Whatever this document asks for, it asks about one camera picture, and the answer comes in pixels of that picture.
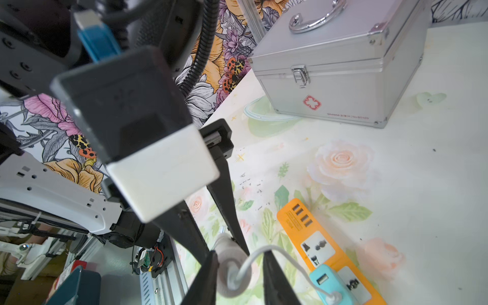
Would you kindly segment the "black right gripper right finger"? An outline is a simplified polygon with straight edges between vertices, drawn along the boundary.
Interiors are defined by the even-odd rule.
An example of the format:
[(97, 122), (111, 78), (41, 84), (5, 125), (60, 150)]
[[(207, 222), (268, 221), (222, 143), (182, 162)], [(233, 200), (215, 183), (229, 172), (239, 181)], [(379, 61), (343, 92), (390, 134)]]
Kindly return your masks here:
[(264, 253), (263, 286), (265, 305), (300, 305), (272, 251)]

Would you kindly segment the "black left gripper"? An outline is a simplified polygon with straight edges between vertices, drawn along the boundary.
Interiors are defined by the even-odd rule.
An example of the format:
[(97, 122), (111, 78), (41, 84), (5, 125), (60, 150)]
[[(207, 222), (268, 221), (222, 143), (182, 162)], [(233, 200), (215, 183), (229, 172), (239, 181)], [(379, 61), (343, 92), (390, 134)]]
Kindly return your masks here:
[[(232, 130), (225, 119), (218, 119), (201, 128), (200, 133), (220, 173), (219, 178), (208, 185), (207, 189), (212, 195), (231, 236), (244, 253), (250, 255), (237, 218), (230, 170), (227, 163), (227, 159), (231, 157), (234, 149), (231, 140)], [(102, 182), (102, 192), (108, 202), (126, 202), (111, 178)], [(155, 218), (152, 223), (181, 244), (201, 265), (204, 264), (210, 250), (185, 201), (176, 204)]]

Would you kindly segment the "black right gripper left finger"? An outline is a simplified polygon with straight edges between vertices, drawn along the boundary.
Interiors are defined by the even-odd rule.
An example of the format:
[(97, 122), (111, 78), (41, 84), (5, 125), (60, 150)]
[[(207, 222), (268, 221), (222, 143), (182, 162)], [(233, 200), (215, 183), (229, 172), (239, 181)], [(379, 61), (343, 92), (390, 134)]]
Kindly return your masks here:
[(205, 259), (181, 305), (215, 305), (219, 260), (212, 250)]

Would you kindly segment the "teal USB charger plug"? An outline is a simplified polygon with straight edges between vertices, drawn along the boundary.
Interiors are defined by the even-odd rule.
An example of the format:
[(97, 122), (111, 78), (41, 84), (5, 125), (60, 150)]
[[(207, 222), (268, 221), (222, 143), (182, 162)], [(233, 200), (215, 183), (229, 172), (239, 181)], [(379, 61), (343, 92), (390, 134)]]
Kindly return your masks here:
[(352, 295), (346, 284), (340, 279), (336, 271), (328, 265), (320, 265), (310, 273), (311, 282), (325, 291), (318, 292), (324, 304), (357, 304), (356, 298)]

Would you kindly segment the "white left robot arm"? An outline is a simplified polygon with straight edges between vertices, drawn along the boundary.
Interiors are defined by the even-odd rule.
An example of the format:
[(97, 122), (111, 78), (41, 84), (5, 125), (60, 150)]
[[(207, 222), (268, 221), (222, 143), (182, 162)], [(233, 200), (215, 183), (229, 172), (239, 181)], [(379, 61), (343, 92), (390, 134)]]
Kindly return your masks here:
[(2, 1), (1, 212), (154, 248), (160, 232), (203, 263), (186, 199), (211, 194), (240, 228), (223, 119), (198, 128), (190, 88), (211, 53), (217, 1)]

